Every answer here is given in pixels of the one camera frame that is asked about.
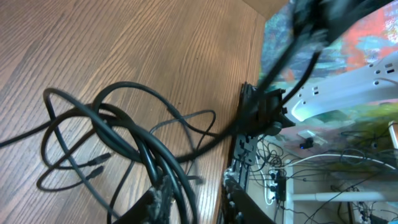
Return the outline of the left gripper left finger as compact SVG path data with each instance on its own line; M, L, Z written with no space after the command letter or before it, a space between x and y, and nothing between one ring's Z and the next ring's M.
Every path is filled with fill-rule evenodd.
M151 187L115 224L169 224L172 183L168 175Z

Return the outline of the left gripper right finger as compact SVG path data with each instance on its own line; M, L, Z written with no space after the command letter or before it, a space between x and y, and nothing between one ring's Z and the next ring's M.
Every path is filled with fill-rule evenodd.
M219 223L275 224L231 174L225 174L223 177Z

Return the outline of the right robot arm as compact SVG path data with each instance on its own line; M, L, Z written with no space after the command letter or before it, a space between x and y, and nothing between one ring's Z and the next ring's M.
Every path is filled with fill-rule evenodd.
M397 52L316 83L306 83L284 105L294 123L333 110L397 98Z

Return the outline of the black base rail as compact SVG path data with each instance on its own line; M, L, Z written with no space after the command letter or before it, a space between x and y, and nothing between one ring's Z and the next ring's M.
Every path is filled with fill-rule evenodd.
M236 173L235 180L246 189L249 168L256 161L257 142L259 136L275 136L284 128L295 126L287 117L287 108L281 108L268 118L268 114L282 101L283 89L272 90L265 94L244 123L243 130L233 138L229 153L228 167Z

